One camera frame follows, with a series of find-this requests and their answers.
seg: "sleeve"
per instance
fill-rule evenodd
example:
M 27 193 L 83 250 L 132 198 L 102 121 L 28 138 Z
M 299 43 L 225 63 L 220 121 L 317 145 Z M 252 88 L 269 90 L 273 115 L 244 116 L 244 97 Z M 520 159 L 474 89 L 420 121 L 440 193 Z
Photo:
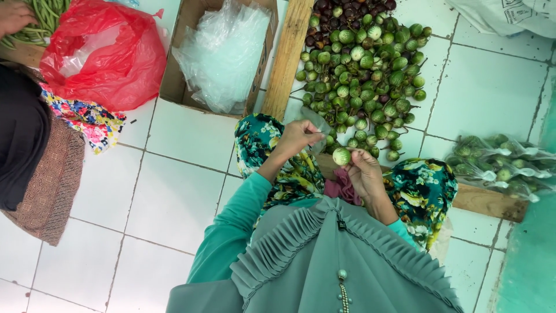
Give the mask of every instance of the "sleeve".
M 415 244 L 413 238 L 411 238 L 411 236 L 408 234 L 408 229 L 405 227 L 404 222 L 402 222 L 399 218 L 394 223 L 388 225 L 388 228 L 392 229 L 396 234 L 398 234 L 401 238 L 409 242 L 410 245 L 417 249 L 417 244 Z
M 272 185 L 254 172 L 241 184 L 222 213 L 205 229 L 187 283 L 230 279 L 230 264 L 245 252 L 264 201 Z

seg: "black cloth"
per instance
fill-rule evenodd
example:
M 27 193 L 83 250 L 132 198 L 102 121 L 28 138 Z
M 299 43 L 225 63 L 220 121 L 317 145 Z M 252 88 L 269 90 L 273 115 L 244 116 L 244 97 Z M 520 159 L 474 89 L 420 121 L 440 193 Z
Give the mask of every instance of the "black cloth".
M 48 108 L 31 79 L 0 65 L 0 209 L 23 200 L 48 137 Z

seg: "red plastic bag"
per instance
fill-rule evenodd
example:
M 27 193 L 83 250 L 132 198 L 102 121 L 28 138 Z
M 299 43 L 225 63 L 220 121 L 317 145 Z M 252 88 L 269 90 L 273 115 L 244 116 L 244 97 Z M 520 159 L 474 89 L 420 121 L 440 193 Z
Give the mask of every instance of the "red plastic bag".
M 113 112 L 157 96 L 166 53 L 152 15 L 103 0 L 74 0 L 59 22 L 39 65 L 55 95 Z

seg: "hand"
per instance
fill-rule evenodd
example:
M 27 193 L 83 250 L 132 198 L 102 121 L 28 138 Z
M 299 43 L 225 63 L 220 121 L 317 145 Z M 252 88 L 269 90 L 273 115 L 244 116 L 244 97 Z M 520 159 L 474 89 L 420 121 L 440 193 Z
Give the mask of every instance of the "hand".
M 0 2 L 0 38 L 17 33 L 27 24 L 38 24 L 27 4 L 11 0 Z
M 355 192 L 369 203 L 373 198 L 386 195 L 382 169 L 377 159 L 363 149 L 348 148 L 351 162 L 343 166 L 347 171 Z
M 286 125 L 282 137 L 271 153 L 281 162 L 298 154 L 307 145 L 314 145 L 323 140 L 325 135 L 315 127 L 309 120 L 293 121 Z

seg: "white tile floor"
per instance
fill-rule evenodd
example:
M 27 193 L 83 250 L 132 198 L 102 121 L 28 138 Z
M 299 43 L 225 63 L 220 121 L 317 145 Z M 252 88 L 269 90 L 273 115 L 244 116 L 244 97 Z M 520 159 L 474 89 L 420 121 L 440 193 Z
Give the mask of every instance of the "white tile floor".
M 277 1 L 281 29 L 288 2 Z M 167 29 L 166 44 L 179 2 L 141 0 L 148 13 L 165 9 L 157 23 Z M 402 137 L 407 157 L 442 158 L 465 131 L 538 141 L 549 101 L 541 89 L 555 70 L 552 40 L 479 34 L 443 0 L 426 7 L 400 1 L 395 15 L 406 25 L 426 22 L 436 35 L 423 49 L 428 98 Z M 290 99 L 286 121 L 299 105 Z M 127 116 L 135 122 L 125 126 L 122 145 L 86 155 L 58 247 L 0 216 L 0 312 L 164 312 L 169 290 L 185 282 L 203 229 L 241 184 L 232 156 L 237 120 L 161 99 Z M 513 225 L 457 208 L 449 215 L 454 233 L 445 265 L 453 286 L 466 312 L 491 312 Z

